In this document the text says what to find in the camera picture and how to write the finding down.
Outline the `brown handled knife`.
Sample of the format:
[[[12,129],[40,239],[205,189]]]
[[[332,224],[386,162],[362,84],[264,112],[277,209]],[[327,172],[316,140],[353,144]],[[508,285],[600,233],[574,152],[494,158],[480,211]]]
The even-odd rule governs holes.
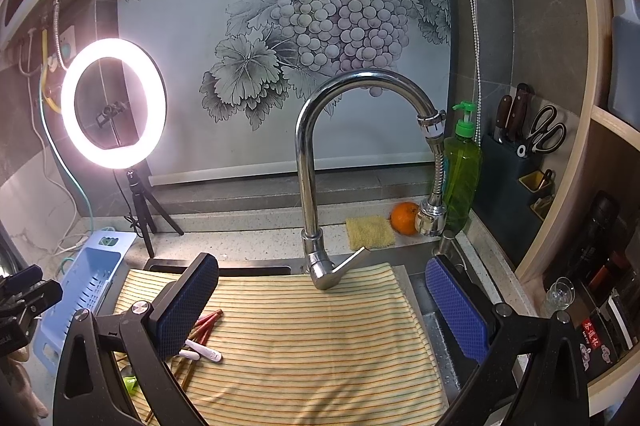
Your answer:
[[[504,130],[506,129],[506,123],[508,123],[510,110],[512,105],[512,96],[504,95],[499,102],[495,128],[494,128],[494,140],[498,143],[504,142]]]

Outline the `black tripod stand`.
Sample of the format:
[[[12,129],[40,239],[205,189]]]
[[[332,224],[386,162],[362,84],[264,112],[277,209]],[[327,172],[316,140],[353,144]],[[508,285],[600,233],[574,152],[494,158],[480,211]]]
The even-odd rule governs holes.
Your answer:
[[[169,215],[166,209],[163,208],[160,202],[157,201],[152,192],[142,183],[138,172],[133,167],[127,169],[126,177],[132,203],[134,203],[134,229],[140,231],[146,253],[148,253],[150,258],[154,258],[155,251],[151,235],[157,235],[158,229],[154,223],[150,207],[156,210],[157,214],[163,218],[164,222],[168,224],[177,235],[184,235],[184,231]]]

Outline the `striped yellow cloth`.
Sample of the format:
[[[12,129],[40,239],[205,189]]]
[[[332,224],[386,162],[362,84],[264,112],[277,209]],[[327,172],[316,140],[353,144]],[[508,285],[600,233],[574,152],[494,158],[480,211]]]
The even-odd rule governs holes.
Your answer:
[[[388,264],[318,291],[303,275],[222,278],[188,396],[211,425],[434,425],[447,409],[433,348]]]

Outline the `dark knife holder block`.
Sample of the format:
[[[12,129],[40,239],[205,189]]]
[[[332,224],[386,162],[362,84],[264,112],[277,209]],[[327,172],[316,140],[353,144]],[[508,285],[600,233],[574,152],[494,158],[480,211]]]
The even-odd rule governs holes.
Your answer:
[[[553,183],[537,190],[542,177],[541,158],[519,157],[509,143],[482,139],[480,181],[472,209],[497,240],[513,267],[518,267],[542,225],[532,210],[539,198],[550,193]]]

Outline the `blue plastic utensil basket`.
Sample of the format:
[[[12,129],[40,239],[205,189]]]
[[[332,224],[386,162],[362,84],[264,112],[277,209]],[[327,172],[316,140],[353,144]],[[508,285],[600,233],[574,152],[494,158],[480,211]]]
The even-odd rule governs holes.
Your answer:
[[[78,310],[110,315],[129,268],[125,256],[136,241],[134,232],[96,231],[85,242],[62,281],[62,299],[48,309],[32,342],[34,354],[52,375],[58,371],[65,337]]]

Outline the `white ceramic spoon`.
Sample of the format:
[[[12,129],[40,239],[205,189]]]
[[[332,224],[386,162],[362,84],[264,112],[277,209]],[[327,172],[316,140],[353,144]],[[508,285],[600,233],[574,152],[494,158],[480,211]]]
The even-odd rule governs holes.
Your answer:
[[[179,350],[178,356],[191,361],[201,359],[206,359],[213,363],[220,363],[222,361],[222,354],[218,350],[210,349],[191,339],[186,340],[184,347]]]

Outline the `green dish soap bottle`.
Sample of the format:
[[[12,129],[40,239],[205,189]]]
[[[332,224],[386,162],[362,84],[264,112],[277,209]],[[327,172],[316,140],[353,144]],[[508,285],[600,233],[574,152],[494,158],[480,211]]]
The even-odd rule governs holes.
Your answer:
[[[480,181],[483,153],[475,140],[476,105],[471,101],[460,101],[452,107],[463,115],[454,125],[454,134],[444,140],[445,147],[445,191],[447,209],[446,229],[457,235],[469,218],[475,192]]]

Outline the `orange fruit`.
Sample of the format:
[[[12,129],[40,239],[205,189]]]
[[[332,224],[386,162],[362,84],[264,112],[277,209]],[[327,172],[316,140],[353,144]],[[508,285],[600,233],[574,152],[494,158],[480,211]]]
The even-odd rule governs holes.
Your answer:
[[[420,206],[414,202],[400,202],[390,212],[390,225],[400,235],[416,234],[416,215]]]

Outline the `dark handled knife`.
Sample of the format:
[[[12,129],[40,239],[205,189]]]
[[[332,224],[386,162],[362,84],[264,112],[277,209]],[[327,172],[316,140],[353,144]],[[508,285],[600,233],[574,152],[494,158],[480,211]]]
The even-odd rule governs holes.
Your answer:
[[[508,123],[506,123],[506,138],[510,142],[520,142],[522,139],[528,101],[532,94],[533,88],[526,83],[520,83],[518,87],[516,87]]]

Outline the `black handled scissors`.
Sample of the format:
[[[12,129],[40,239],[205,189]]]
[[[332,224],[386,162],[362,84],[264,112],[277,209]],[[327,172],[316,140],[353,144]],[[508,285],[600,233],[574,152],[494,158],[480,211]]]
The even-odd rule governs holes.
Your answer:
[[[516,149],[518,157],[530,157],[532,154],[549,154],[558,150],[566,138],[566,126],[556,120],[558,110],[548,105],[541,108],[535,116],[532,127],[525,140]]]

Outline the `yellow sponge cloth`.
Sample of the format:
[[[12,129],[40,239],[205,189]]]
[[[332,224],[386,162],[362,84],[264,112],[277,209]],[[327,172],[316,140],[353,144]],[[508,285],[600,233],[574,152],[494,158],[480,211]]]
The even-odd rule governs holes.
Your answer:
[[[350,217],[345,221],[349,248],[385,249],[395,244],[390,222],[383,216]]]

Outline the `small clear glass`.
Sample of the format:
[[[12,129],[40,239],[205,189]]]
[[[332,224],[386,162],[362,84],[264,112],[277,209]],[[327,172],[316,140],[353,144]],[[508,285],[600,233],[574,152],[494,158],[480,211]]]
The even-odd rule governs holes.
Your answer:
[[[553,313],[566,310],[574,303],[576,290],[574,284],[567,277],[559,277],[551,284],[540,308],[540,315],[550,318]]]

